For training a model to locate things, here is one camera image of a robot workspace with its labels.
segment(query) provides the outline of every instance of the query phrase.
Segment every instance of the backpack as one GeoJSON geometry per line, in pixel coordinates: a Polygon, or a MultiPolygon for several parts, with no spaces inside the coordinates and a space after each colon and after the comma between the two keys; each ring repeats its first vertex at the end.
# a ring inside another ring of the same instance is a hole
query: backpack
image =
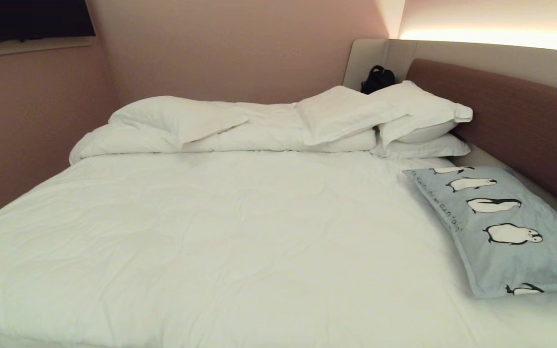
{"type": "Polygon", "coordinates": [[[369,78],[362,83],[360,92],[371,94],[376,90],[386,88],[395,84],[394,73],[376,65],[369,72],[369,78]]]}

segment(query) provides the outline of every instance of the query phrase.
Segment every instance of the bed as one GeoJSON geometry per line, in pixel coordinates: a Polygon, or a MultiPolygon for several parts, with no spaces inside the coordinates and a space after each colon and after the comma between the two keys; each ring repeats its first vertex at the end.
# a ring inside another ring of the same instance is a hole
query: bed
{"type": "MultiPolygon", "coordinates": [[[[409,79],[471,105],[455,132],[557,196],[557,147],[527,141],[528,115],[557,108],[557,90],[429,61],[409,79]],[[501,85],[524,127],[491,143],[509,127],[491,103],[501,85]]],[[[0,347],[557,346],[557,292],[475,300],[401,174],[449,166],[365,151],[79,160],[0,210],[0,347]]]]}

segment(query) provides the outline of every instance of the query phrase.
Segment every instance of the penguin print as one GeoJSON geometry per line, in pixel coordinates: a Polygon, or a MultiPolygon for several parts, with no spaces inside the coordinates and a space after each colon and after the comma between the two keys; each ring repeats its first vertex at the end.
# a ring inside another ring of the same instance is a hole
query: penguin print
{"type": "Polygon", "coordinates": [[[464,176],[463,178],[457,179],[455,181],[451,181],[446,185],[448,187],[453,188],[453,192],[457,192],[457,191],[461,191],[462,189],[467,189],[467,188],[478,189],[481,187],[495,185],[497,183],[498,181],[493,179],[466,178],[464,176]]]}
{"type": "Polygon", "coordinates": [[[526,227],[517,227],[512,223],[489,226],[483,231],[489,234],[489,242],[508,243],[509,245],[522,245],[527,242],[543,242],[539,232],[526,227]]]}
{"type": "Polygon", "coordinates": [[[448,174],[455,173],[461,174],[465,170],[474,170],[474,167],[450,167],[450,168],[432,168],[433,174],[448,174]]]}
{"type": "Polygon", "coordinates": [[[542,293],[544,291],[532,284],[523,283],[521,287],[517,287],[515,289],[511,289],[511,287],[506,286],[506,292],[512,293],[513,295],[526,295],[526,293],[542,293]]]}
{"type": "Polygon", "coordinates": [[[475,198],[466,201],[474,214],[477,212],[501,212],[509,211],[515,207],[521,207],[521,201],[514,199],[494,200],[493,198],[475,198]]]}

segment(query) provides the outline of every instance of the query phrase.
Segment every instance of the penguin pillow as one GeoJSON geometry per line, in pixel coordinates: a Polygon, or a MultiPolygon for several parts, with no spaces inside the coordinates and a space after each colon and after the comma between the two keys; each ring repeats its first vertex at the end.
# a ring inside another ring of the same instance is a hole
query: penguin pillow
{"type": "Polygon", "coordinates": [[[438,213],[478,299],[557,291],[557,212],[493,167],[405,170],[438,213]]]}

